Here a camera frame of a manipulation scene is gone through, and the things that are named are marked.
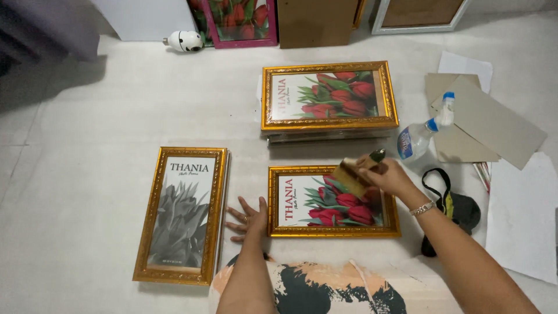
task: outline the pink picture frame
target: pink picture frame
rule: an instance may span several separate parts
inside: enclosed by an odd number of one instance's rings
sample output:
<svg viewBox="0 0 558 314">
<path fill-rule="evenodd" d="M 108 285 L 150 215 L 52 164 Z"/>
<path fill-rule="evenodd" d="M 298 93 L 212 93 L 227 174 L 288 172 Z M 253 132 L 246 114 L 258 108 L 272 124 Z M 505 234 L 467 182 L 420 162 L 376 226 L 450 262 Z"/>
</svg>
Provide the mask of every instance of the pink picture frame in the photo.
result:
<svg viewBox="0 0 558 314">
<path fill-rule="evenodd" d="M 263 4 L 256 7 L 255 3 L 258 0 L 201 0 L 216 49 L 277 45 L 274 0 L 266 0 L 265 7 Z M 215 23 L 213 12 L 219 12 L 216 17 L 219 25 Z"/>
</svg>

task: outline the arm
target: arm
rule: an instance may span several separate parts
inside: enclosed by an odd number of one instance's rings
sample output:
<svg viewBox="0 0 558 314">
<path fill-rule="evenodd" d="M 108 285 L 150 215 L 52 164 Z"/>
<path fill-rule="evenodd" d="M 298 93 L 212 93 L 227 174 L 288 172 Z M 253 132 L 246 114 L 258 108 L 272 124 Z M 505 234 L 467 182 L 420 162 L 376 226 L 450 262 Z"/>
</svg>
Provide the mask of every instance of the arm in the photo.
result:
<svg viewBox="0 0 558 314">
<path fill-rule="evenodd" d="M 410 210 L 430 202 L 393 159 L 378 174 L 361 171 L 382 190 L 397 196 Z M 440 210 L 416 216 L 442 263 L 446 283 L 465 313 L 539 313 L 504 269 Z"/>
<path fill-rule="evenodd" d="M 246 235 L 231 238 L 243 244 L 229 282 L 219 300 L 217 314 L 272 314 L 275 312 L 273 287 L 261 248 L 262 238 L 267 235 L 266 200 L 263 197 L 259 198 L 259 212 L 248 206 L 244 198 L 239 197 L 238 200 L 246 215 L 230 207 L 227 210 L 239 221 L 247 224 L 227 222 L 226 226 L 246 232 Z"/>
</svg>

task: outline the bracelet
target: bracelet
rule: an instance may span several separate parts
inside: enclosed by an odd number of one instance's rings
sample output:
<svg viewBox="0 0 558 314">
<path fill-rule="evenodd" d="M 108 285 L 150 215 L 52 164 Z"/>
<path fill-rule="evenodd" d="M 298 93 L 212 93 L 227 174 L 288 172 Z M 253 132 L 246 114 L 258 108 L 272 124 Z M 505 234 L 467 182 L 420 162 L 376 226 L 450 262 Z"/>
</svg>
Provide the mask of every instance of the bracelet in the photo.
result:
<svg viewBox="0 0 558 314">
<path fill-rule="evenodd" d="M 436 205 L 436 202 L 430 201 L 429 203 L 426 203 L 426 204 L 422 205 L 418 209 L 416 209 L 414 211 L 411 211 L 411 215 L 416 217 L 416 216 L 428 211 L 429 209 L 433 208 L 434 205 Z"/>
</svg>

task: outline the security camera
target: security camera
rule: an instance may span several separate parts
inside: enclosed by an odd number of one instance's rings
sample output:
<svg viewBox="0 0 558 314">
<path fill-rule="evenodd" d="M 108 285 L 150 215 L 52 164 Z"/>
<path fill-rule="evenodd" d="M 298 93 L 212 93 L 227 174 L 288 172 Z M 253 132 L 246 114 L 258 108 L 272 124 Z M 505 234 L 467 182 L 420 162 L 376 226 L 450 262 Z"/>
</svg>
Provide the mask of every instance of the security camera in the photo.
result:
<svg viewBox="0 0 558 314">
<path fill-rule="evenodd" d="M 176 31 L 168 38 L 163 38 L 163 44 L 177 51 L 199 51 L 204 46 L 200 34 L 195 31 Z"/>
</svg>

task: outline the ornate gold frame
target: ornate gold frame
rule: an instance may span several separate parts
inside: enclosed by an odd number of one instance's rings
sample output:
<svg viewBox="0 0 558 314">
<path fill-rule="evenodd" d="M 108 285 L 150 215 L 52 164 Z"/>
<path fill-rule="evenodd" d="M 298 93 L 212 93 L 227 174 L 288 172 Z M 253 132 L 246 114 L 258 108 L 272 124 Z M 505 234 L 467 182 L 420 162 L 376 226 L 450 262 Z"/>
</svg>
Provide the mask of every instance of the ornate gold frame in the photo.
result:
<svg viewBox="0 0 558 314">
<path fill-rule="evenodd" d="M 366 6 L 366 0 L 358 0 L 357 12 L 355 13 L 353 20 L 353 29 L 356 30 L 360 25 L 360 20 L 362 19 L 362 13 L 364 12 L 364 7 Z"/>
<path fill-rule="evenodd" d="M 277 180 L 281 175 L 325 175 L 336 165 L 271 166 L 268 182 L 268 235 L 272 237 L 400 237 L 399 218 L 395 196 L 384 194 L 385 227 L 279 227 L 277 221 Z"/>
<path fill-rule="evenodd" d="M 215 158 L 215 168 L 213 183 L 211 185 L 211 196 L 209 200 L 208 226 L 205 234 L 205 246 L 202 256 L 201 273 L 195 270 L 177 271 L 147 268 L 147 257 L 151 246 L 151 236 L 155 218 L 157 217 L 157 207 L 161 193 L 161 185 L 165 177 L 165 168 L 169 156 L 178 157 L 212 157 Z M 214 275 L 214 264 L 217 262 L 217 243 L 221 225 L 219 223 L 220 212 L 223 210 L 221 200 L 223 198 L 223 183 L 225 177 L 225 165 L 228 158 L 226 148 L 179 148 L 161 147 L 157 159 L 157 167 L 151 185 L 151 195 L 147 205 L 147 213 L 143 224 L 141 241 L 139 242 L 136 268 L 134 270 L 133 281 L 162 282 L 162 283 L 182 283 L 209 286 Z"/>
<path fill-rule="evenodd" d="M 301 74 L 301 73 L 328 73 L 342 71 L 378 71 L 381 81 L 382 98 L 387 116 L 385 117 L 363 117 L 363 118 L 329 118 L 311 120 L 272 120 L 271 117 L 271 90 L 272 75 Z M 358 129 L 358 128 L 395 128 L 399 126 L 393 90 L 387 61 L 358 62 L 358 63 L 335 63 L 315 65 L 274 66 L 263 68 L 262 79 L 262 132 L 269 131 L 293 131 L 319 129 Z"/>
</svg>

